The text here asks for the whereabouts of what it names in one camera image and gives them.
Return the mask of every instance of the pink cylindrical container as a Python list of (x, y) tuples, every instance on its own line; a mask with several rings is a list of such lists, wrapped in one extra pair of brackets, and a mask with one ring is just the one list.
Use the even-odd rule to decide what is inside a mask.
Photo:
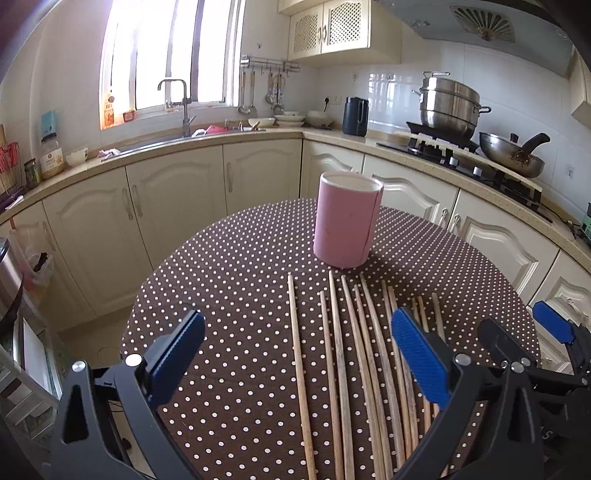
[(359, 173), (323, 173), (314, 254), (332, 267), (363, 265), (369, 257), (383, 193), (382, 182)]

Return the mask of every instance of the window frame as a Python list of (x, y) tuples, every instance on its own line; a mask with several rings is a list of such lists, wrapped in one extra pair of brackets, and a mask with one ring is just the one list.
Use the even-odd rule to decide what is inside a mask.
[[(168, 35), (168, 53), (166, 60), (166, 76), (171, 76), (171, 63), (172, 63), (172, 50), (173, 50), (173, 34), (174, 24), (177, 16), (177, 8), (180, 0), (175, 0), (173, 21), (171, 22), (170, 33)], [(223, 98), (222, 100), (215, 102), (198, 102), (198, 99), (193, 99), (193, 103), (189, 105), (189, 109), (211, 109), (211, 108), (227, 108), (234, 106), (235, 98), (238, 95), (238, 75), (236, 72), (239, 71), (240, 61), (240, 50), (242, 43), (242, 23), (245, 10), (245, 0), (230, 0), (230, 15), (228, 19), (228, 28), (226, 31), (226, 48), (225, 48), (225, 62), (223, 71)], [(199, 50), (201, 48), (201, 24), (203, 20), (205, 0), (199, 0), (197, 4), (197, 15), (195, 21), (195, 27), (193, 30), (193, 49), (191, 54), (191, 79), (190, 79), (190, 91), (191, 98), (193, 98), (193, 92), (197, 92), (199, 82)], [(118, 29), (118, 18), (119, 13), (115, 10), (116, 8), (122, 8), (123, 3), (114, 3), (107, 21), (105, 39), (103, 41), (103, 51), (101, 58), (101, 73), (100, 73), (100, 127), (105, 129), (104, 115), (103, 115), (103, 102), (106, 95), (111, 90), (112, 86), (112, 65), (113, 57), (115, 54), (115, 41)], [(136, 106), (136, 75), (137, 75), (137, 51), (138, 51), (138, 36), (139, 28), (141, 24), (139, 21), (135, 24), (134, 29), (134, 44), (131, 49), (131, 68), (129, 75), (129, 106), (130, 109), (135, 111), (135, 117), (138, 118), (149, 118), (153, 116), (165, 115), (164, 111), (165, 104), (155, 105), (147, 108), (137, 109)], [(171, 100), (171, 86), (170, 82), (165, 82), (164, 87), (164, 98), (165, 102)]]

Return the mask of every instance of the frying pan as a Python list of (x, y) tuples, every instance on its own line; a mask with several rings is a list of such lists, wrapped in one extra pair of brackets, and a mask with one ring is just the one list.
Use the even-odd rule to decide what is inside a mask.
[(519, 137), (511, 134), (511, 139), (493, 134), (480, 133), (480, 148), (493, 162), (499, 163), (528, 179), (539, 177), (544, 170), (544, 161), (531, 153), (540, 145), (548, 143), (550, 137), (538, 134), (520, 147)]

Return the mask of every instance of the round table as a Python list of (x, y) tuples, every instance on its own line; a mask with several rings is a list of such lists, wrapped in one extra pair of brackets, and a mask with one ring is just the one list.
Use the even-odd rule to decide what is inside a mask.
[[(315, 219), (315, 200), (235, 214), (188, 240), (141, 287), (122, 340), (124, 354), (145, 352), (191, 309), (206, 318), (202, 348), (172, 402), (159, 414), (207, 479), (307, 479), (288, 303), (290, 272), (295, 279), (316, 469), (319, 479), (335, 478), (318, 298), (320, 290), (330, 298), (330, 267), (313, 254)], [(540, 358), (534, 322), (510, 283), (478, 250), (426, 220), (381, 207), (367, 263), (355, 270), (334, 271), (336, 278), (347, 276), (350, 288), (363, 272), (390, 352), (382, 278), (393, 286), (399, 307), (410, 306), (412, 296), (423, 297), (432, 330), (436, 326), (431, 294), (436, 292), (447, 344), (455, 351), (480, 363), (492, 362), (478, 342), (476, 327), (493, 317)], [(368, 417), (341, 288), (338, 294), (355, 469), (357, 475), (369, 476), (374, 465)], [(383, 377), (381, 382), (386, 398)], [(417, 399), (419, 433), (421, 406)], [(478, 419), (473, 419), (468, 437), (478, 428)], [(390, 437), (394, 450), (392, 432)], [(452, 471), (461, 466), (468, 447), (465, 443), (458, 447)]]

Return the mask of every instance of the faucet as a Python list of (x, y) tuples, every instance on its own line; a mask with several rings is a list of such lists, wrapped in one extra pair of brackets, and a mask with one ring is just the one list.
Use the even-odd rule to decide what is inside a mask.
[(172, 82), (183, 82), (183, 101), (182, 102), (173, 102), (172, 105), (182, 105), (184, 111), (184, 118), (183, 118), (183, 137), (187, 138), (191, 136), (191, 123), (195, 120), (197, 115), (194, 115), (192, 118), (189, 118), (189, 104), (193, 102), (187, 96), (187, 82), (183, 79), (164, 79), (158, 84), (158, 91), (162, 90), (162, 84), (164, 82), (172, 83)]

